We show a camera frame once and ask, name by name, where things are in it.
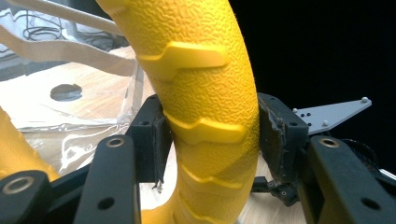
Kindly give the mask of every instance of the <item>plastic wrap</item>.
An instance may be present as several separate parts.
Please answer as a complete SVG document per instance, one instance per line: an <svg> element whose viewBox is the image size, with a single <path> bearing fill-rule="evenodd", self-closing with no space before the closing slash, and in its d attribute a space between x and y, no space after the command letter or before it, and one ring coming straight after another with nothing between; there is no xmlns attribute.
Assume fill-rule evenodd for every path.
<svg viewBox="0 0 396 224"><path fill-rule="evenodd" d="M0 37L0 106L47 163L60 175L69 174L92 161L100 140L127 131L152 88L134 51L120 48L126 43L123 37L24 8L1 6L0 25L14 39ZM9 45L16 37L26 44L18 53ZM73 45L76 51L64 47L54 58L75 57L91 66L20 57L29 53L28 44L35 41L83 44ZM49 51L50 46L34 49L28 56L41 60ZM91 51L95 56L84 55ZM127 63L124 69L108 63L114 55Z"/></svg>

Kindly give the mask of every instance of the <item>black background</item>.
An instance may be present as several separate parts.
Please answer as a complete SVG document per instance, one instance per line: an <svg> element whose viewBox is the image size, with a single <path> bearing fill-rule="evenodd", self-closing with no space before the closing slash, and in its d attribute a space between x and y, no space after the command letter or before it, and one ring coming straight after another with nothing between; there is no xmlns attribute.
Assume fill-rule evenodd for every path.
<svg viewBox="0 0 396 224"><path fill-rule="evenodd" d="M396 1L230 1L257 91L290 108L373 105L332 131L375 150L396 174Z"/></svg>

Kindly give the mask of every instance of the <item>yellow curved object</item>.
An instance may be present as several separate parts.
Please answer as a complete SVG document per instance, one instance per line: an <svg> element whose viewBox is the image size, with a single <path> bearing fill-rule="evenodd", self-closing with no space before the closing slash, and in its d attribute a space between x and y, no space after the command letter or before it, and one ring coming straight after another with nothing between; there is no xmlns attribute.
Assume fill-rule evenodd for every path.
<svg viewBox="0 0 396 224"><path fill-rule="evenodd" d="M148 73L177 151L171 199L143 223L234 223L258 159L258 101L226 0L97 0Z"/></svg>
<svg viewBox="0 0 396 224"><path fill-rule="evenodd" d="M53 181L58 173L46 164L12 125L8 114L0 107L0 179L26 170L40 170Z"/></svg>

